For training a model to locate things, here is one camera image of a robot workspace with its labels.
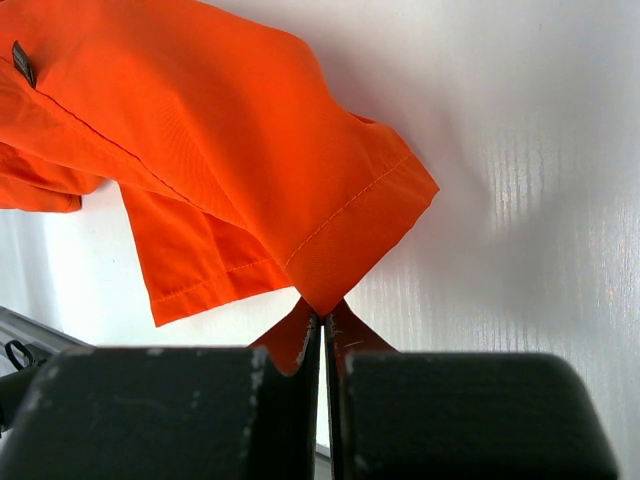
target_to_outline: orange fabric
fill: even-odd
[[[120,184],[158,325],[290,284],[326,314],[438,190],[304,42],[191,0],[0,2],[0,142],[3,208]]]

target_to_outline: black block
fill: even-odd
[[[33,381],[0,478],[310,478],[317,352],[303,366],[281,375],[265,348],[65,352]]]
[[[341,401],[345,478],[617,478],[585,387],[554,356],[354,355]]]

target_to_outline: seam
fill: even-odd
[[[230,268],[229,270],[225,270],[225,271],[223,271],[223,272],[218,272],[218,273],[216,273],[215,275],[212,275],[212,276],[210,276],[210,277],[207,277],[206,279],[202,280],[201,282],[196,283],[195,285],[190,285],[190,286],[188,286],[188,287],[181,288],[180,290],[178,290],[178,291],[176,291],[176,292],[173,292],[173,293],[170,293],[169,295],[166,295],[166,296],[164,296],[164,297],[162,297],[162,298],[159,298],[158,300],[153,300],[153,303],[161,303],[161,302],[164,302],[164,301],[166,301],[166,300],[171,300],[171,299],[172,299],[172,298],[174,298],[174,297],[177,297],[177,296],[182,295],[183,293],[186,293],[186,292],[188,292],[188,291],[190,291],[190,290],[194,290],[194,289],[196,289],[196,288],[198,288],[198,287],[201,287],[202,285],[204,285],[204,284],[206,284],[206,283],[209,283],[211,280],[214,280],[214,279],[216,279],[217,277],[219,277],[219,276],[221,276],[221,275],[225,275],[225,274],[227,274],[227,273],[229,273],[229,272],[235,272],[236,270],[241,270],[241,269],[243,269],[243,268],[252,267],[252,266],[254,266],[254,265],[258,265],[258,264],[260,264],[260,263],[265,263],[265,262],[270,262],[270,261],[272,261],[272,260],[273,260],[273,259],[271,259],[271,258],[265,258],[264,260],[259,260],[259,261],[257,261],[257,262],[249,263],[249,264],[247,264],[247,265],[242,265],[242,266],[240,266],[240,267]]]
[[[11,154],[12,154],[11,156],[9,155],[9,153],[3,154],[0,151],[0,164],[2,164],[2,163],[6,164],[6,163],[10,162],[11,159],[15,159],[15,158],[18,158],[18,159],[22,160],[23,162],[26,162],[26,160],[25,160],[25,158],[22,155],[22,152],[20,150],[18,150],[17,148],[11,147],[11,146],[9,146],[9,148],[11,149]],[[73,193],[59,192],[59,191],[56,191],[56,190],[48,190],[48,189],[43,188],[43,187],[41,187],[39,185],[33,185],[32,183],[29,183],[26,180],[23,180],[21,178],[17,178],[14,175],[0,174],[0,178],[7,178],[11,182],[26,183],[30,187],[37,188],[38,190],[44,190],[44,191],[47,191],[47,192],[50,192],[50,193],[60,194],[60,195],[65,196],[65,197],[69,197],[69,203],[67,203],[67,206],[63,210],[56,211],[55,213],[71,213],[70,209],[71,209],[71,206],[73,205],[73,201],[75,200],[75,197],[76,197],[76,195],[74,195]]]
[[[356,195],[354,195],[347,203],[345,203],[341,208],[339,208],[336,212],[334,212],[333,215],[331,215],[328,219],[326,219],[324,221],[324,223],[322,225],[320,225],[315,232],[313,232],[311,235],[309,235],[309,237],[307,237],[307,239],[302,242],[298,248],[296,248],[294,250],[294,252],[291,254],[291,256],[287,259],[287,261],[284,264],[283,269],[287,268],[287,266],[289,265],[289,263],[291,263],[291,260],[293,260],[293,257],[296,256],[296,254],[302,250],[302,247],[304,247],[307,243],[309,243],[313,237],[315,237],[316,235],[318,235],[318,233],[320,233],[320,231],[322,231],[323,228],[325,228],[334,218],[336,218],[341,212],[343,212],[349,205],[351,205],[353,202],[355,202],[358,197],[360,197],[363,193],[365,193],[367,190],[369,190],[371,187],[373,187],[376,183],[378,183],[380,180],[382,180],[383,178],[385,178],[387,175],[389,175],[391,172],[393,172],[396,168],[398,168],[400,165],[402,165],[402,163],[404,163],[407,159],[409,159],[410,157],[412,157],[413,154],[409,154],[406,157],[404,157],[402,160],[400,160],[398,163],[396,163],[393,167],[391,167],[389,170],[387,170],[386,172],[384,172],[382,175],[380,175],[378,178],[376,178],[375,180],[373,180],[369,185],[367,185],[366,187],[364,187],[362,190],[360,190],[360,192],[358,192]]]
[[[7,65],[11,66],[10,62],[5,59],[5,58],[1,58]],[[135,160],[138,161],[138,163],[142,166],[142,168],[149,173],[153,178],[155,178],[157,181],[159,181],[162,185],[164,185],[165,187],[167,187],[169,190],[171,190],[173,193],[175,193],[178,197],[180,197],[183,201],[185,201],[186,203],[188,203],[189,205],[196,207],[188,198],[186,198],[185,196],[181,195],[179,192],[177,192],[173,187],[171,187],[171,185],[167,184],[164,180],[162,180],[160,177],[158,177],[155,173],[153,173],[151,170],[149,170],[149,168],[142,162],[142,160],[140,159],[140,157],[138,157],[137,155],[134,155],[132,152],[128,151],[126,148],[124,148],[122,145],[120,145],[119,143],[111,140],[109,137],[103,135],[102,133],[98,132],[95,128],[93,128],[91,125],[89,125],[87,122],[85,122],[84,120],[82,120],[80,117],[78,117],[75,113],[67,110],[65,107],[63,107],[62,105],[60,105],[53,97],[49,96],[48,94],[44,93],[41,90],[37,90],[35,88],[31,89],[31,91],[27,90],[27,95],[28,96],[40,96],[43,98],[46,98],[47,100],[49,100],[54,106],[56,106],[58,109],[60,109],[61,111],[63,111],[64,113],[66,113],[67,115],[69,115],[70,117],[72,117],[74,120],[76,120],[78,123],[84,125],[87,129],[89,129],[90,132],[92,132],[94,135],[96,135],[97,137],[99,137],[100,139],[109,142],[111,145],[115,146],[116,148],[122,150],[126,155],[130,156],[131,158],[134,158]],[[46,106],[42,105],[42,108],[45,108],[49,111],[51,111],[49,108],[47,108]],[[76,125],[73,125],[72,123],[67,123],[67,125],[70,128],[73,128],[76,133],[80,134],[82,137],[85,137],[86,134],[84,132],[80,132]],[[100,149],[103,153],[105,153],[106,155],[108,155],[109,157],[113,157],[113,155],[111,155],[109,152],[107,152],[104,147],[102,145],[100,145],[97,142],[92,142],[92,144]]]

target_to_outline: fabric tag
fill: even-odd
[[[24,78],[27,79],[29,85],[36,88],[36,76],[33,74],[29,57],[27,57],[27,54],[18,42],[14,42],[13,44],[13,65],[22,73]]]

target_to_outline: orange garment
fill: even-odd
[[[103,179],[158,325],[290,284],[326,314],[438,190],[288,33],[191,0],[0,1],[0,207],[70,212]]]

